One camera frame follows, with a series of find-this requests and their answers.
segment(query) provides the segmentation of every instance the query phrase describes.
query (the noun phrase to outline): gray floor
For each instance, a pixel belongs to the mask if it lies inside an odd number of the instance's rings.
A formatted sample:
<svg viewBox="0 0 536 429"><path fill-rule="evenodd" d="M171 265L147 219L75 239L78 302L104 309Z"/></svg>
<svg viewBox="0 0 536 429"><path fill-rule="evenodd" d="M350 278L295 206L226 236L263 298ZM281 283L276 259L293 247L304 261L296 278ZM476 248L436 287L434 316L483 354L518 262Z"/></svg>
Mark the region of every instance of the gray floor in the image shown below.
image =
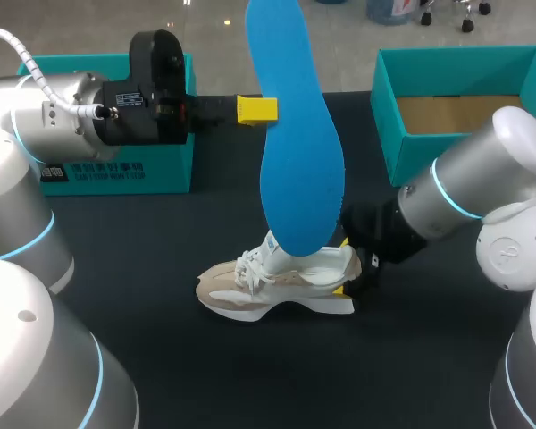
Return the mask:
<svg viewBox="0 0 536 429"><path fill-rule="evenodd" d="M536 44L536 0L490 0L492 14L477 13L471 34L460 32L463 10L450 0L439 0L427 28L369 22L365 0L298 1L323 91L369 89L382 47ZM125 52L135 32L169 29L194 55L199 94L257 93L244 29L246 5L247 0L0 0L0 27L34 55ZM0 75L13 74L18 64L13 50L0 42Z"/></svg>

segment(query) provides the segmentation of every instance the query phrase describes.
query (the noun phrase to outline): teal cardboard box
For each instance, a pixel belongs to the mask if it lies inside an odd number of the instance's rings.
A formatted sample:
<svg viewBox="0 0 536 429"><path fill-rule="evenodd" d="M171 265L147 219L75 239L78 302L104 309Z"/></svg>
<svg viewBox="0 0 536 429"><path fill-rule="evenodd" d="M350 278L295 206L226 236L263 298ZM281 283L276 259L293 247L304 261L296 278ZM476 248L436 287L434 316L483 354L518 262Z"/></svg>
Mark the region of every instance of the teal cardboard box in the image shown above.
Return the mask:
<svg viewBox="0 0 536 429"><path fill-rule="evenodd" d="M536 46L382 49L371 103L389 179L401 186L501 106L536 117Z"/></svg>
<svg viewBox="0 0 536 429"><path fill-rule="evenodd" d="M98 72L109 80L129 76L128 54L36 56L47 74ZM187 93L195 95L191 55L185 54ZM28 74L24 65L18 74ZM126 146L111 161L49 165L42 170L46 195L186 193L190 189L195 136L186 145Z"/></svg>

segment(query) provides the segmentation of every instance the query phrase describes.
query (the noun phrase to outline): shoelace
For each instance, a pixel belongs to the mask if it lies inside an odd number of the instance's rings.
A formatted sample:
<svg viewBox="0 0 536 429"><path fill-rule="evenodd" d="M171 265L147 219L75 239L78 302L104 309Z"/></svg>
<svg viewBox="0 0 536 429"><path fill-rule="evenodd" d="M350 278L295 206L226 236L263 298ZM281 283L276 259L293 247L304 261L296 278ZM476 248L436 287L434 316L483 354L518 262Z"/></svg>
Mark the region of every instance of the shoelace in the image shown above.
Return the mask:
<svg viewBox="0 0 536 429"><path fill-rule="evenodd" d="M260 273L258 263L258 257L260 252L257 250L252 250L250 252L245 251L241 257L236 260L236 267L234 269L234 281L235 283L244 288L245 284L250 290L250 295L254 297L254 291L258 288L260 281L266 283L274 283L274 280L267 278L265 275Z"/></svg>

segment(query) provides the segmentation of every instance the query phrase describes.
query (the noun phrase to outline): blue led ring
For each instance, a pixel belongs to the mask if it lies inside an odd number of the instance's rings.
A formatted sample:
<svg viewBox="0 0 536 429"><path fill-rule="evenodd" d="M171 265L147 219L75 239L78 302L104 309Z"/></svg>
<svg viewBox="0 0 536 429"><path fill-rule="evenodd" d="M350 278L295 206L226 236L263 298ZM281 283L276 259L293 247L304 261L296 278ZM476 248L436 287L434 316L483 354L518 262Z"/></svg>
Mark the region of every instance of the blue led ring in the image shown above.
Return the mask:
<svg viewBox="0 0 536 429"><path fill-rule="evenodd" d="M443 185L439 181L439 177L437 176L437 170L435 169L435 165L437 164L437 159L432 162L431 166L431 173L432 178L435 180L435 184L437 185L437 188L439 188L440 194L447 200L447 202L453 207L455 210L457 210L458 213L460 213L463 216L470 217L471 219L482 219L482 216L479 216L477 214L472 214L464 210L459 204L457 204L455 201L453 201L453 198L451 198L448 193L443 188Z"/></svg>
<svg viewBox="0 0 536 429"><path fill-rule="evenodd" d="M97 343L96 337L94 337L93 333L91 333L91 338L93 338L93 341L95 342L97 348L97 359L99 360L99 375L97 376L96 392L93 395L93 399L91 400L91 404L89 405L88 412L83 417L83 420L78 426L78 429L85 429L85 427L88 425L89 419L91 418L91 415L96 409L97 402L99 401L99 395L101 394L101 386L104 382L104 360L101 356L101 348L99 347L99 343Z"/></svg>
<svg viewBox="0 0 536 429"><path fill-rule="evenodd" d="M524 411L524 408L522 408L522 404L520 403L520 401L516 397L515 390L512 388L512 383L510 382L510 373L508 372L508 354L509 354L509 351L510 351L510 343L512 342L512 337L510 337L510 341L508 342L507 353L506 353L505 359L504 359L504 367L505 367L505 371L507 372L508 389L510 390L510 394L512 395L512 399L514 400L516 406L518 407L518 411L520 411L520 414L522 415L522 417L524 417L524 419L526 420L528 425L530 425L532 427L532 429L536 429L536 424L532 421L530 416L528 416L528 414L526 414L526 411Z"/></svg>
<svg viewBox="0 0 536 429"><path fill-rule="evenodd" d="M41 234L39 234L35 239L33 239L30 243L28 244L25 244L24 246L22 246L21 248L17 248L16 250L13 250L12 252L10 253L6 253L5 255L1 255L0 256L0 259L2 260L5 260L5 259L9 259L11 257L15 257L16 255L19 255L20 253L28 250L29 248L31 248L32 246L34 246L36 243L38 243L40 240L42 240L49 232L50 230L52 229L52 227L54 226L54 221L55 221L55 215L54 215L54 212L52 212L52 219L50 219L50 223L47 225L47 227L42 231Z"/></svg>
<svg viewBox="0 0 536 429"><path fill-rule="evenodd" d="M29 74L28 76L25 76L24 78L20 79L20 81L18 82L18 84L16 85L14 89L15 90L20 89L21 86L26 82L26 80L28 80L31 77L32 75ZM36 161L38 164L45 164L44 162L40 161L35 156L33 156L28 150L28 148L24 145L24 142L21 141L20 133L18 132L18 125L16 124L16 110L15 109L10 109L10 119L12 121L12 128L14 130L14 135L16 136L16 139L20 142L20 145L24 149L24 152L26 152L28 156L32 158L34 161Z"/></svg>

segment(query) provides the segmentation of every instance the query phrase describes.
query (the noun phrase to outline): cable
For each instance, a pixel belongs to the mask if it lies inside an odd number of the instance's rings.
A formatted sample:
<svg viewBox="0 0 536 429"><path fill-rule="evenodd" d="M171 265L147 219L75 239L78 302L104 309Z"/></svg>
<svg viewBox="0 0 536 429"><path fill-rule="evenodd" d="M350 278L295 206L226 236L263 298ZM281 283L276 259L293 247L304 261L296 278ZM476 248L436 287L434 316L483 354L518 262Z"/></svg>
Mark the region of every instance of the cable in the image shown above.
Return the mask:
<svg viewBox="0 0 536 429"><path fill-rule="evenodd" d="M73 114L79 118L104 119L109 117L111 111L103 105L72 105L66 102L47 84L46 78L32 58L32 55L29 54L28 49L26 49L17 37L5 29L0 29L0 38L16 50L21 60L26 64L26 68L36 81L36 84L44 91L44 94L46 94L52 103L58 105L68 114Z"/></svg>

